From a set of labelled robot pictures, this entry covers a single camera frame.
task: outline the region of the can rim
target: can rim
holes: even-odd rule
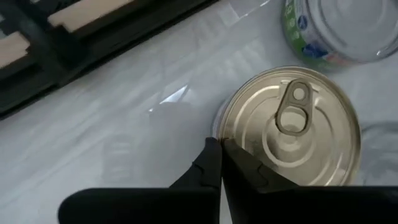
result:
[[[310,75],[312,78],[316,79],[317,81],[319,81],[320,83],[324,84],[329,89],[331,89],[333,91],[333,93],[341,101],[341,104],[343,105],[343,108],[344,108],[346,114],[349,116],[350,126],[353,128],[353,131],[356,133],[355,135],[353,135],[355,138],[352,140],[352,143],[351,143],[351,150],[353,150],[353,153],[350,154],[350,163],[349,163],[349,167],[347,168],[348,174],[346,174],[344,179],[341,181],[341,185],[351,184],[354,181],[355,174],[357,173],[357,171],[359,169],[359,163],[361,160],[360,158],[361,158],[361,146],[362,146],[361,138],[362,138],[362,136],[361,136],[361,128],[360,128],[359,121],[358,121],[358,115],[356,114],[354,106],[350,102],[348,96],[346,96],[346,94],[344,94],[344,91],[334,81],[330,80],[325,75],[323,75],[315,70],[312,70],[309,68],[304,68],[304,67],[298,67],[298,66],[285,66],[285,67],[277,67],[277,68],[272,68],[270,70],[266,70],[266,71],[261,72],[260,74],[256,75],[255,77],[251,78],[244,85],[242,85],[242,87],[239,88],[238,91],[235,92],[232,99],[229,101],[228,106],[225,108],[225,111],[222,114],[221,122],[218,127],[218,132],[216,133],[215,136],[217,138],[220,138],[220,136],[222,135],[222,132],[224,131],[227,117],[230,115],[231,110],[234,108],[236,102],[241,97],[242,92],[246,91],[248,88],[250,88],[250,84],[252,84],[254,81],[256,81],[259,78],[262,78],[264,76],[272,75],[272,74],[279,73],[279,72],[288,72],[288,71],[294,71],[294,72],[299,72],[299,73],[303,73],[306,75]]]

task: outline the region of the metal can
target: metal can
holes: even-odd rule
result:
[[[348,97],[301,67],[266,71],[220,108],[213,136],[299,185],[347,185],[358,169],[361,132]]]
[[[385,58],[398,48],[395,0],[286,0],[285,37],[304,62],[333,70]]]

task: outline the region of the green label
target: green label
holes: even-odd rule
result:
[[[330,69],[336,67],[334,63],[330,63],[324,58],[311,58],[303,54],[302,49],[306,47],[308,43],[304,40],[302,32],[297,25],[295,1],[286,2],[282,17],[286,39],[288,42],[290,42],[291,47],[301,60],[314,68]],[[311,21],[308,20],[306,22],[308,23],[306,26],[312,26]]]

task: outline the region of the can lid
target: can lid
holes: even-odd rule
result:
[[[360,62],[384,58],[398,47],[396,0],[307,1],[321,36]]]
[[[294,80],[305,80],[311,93],[287,91]],[[297,106],[292,100],[281,107],[286,92],[309,104]],[[275,121],[281,108],[284,132]],[[309,127],[301,133],[308,117]],[[345,185],[358,168],[360,129],[349,99],[333,82],[306,68],[276,68],[248,81],[227,106],[217,137],[234,138],[299,185]]]

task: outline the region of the white countertop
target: white countertop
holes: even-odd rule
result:
[[[1,121],[0,223],[56,223],[81,189],[168,187],[230,94],[264,70],[301,65],[282,4],[218,2]],[[397,61],[328,75],[366,128],[356,184],[398,184]],[[221,222],[231,223],[224,195]]]

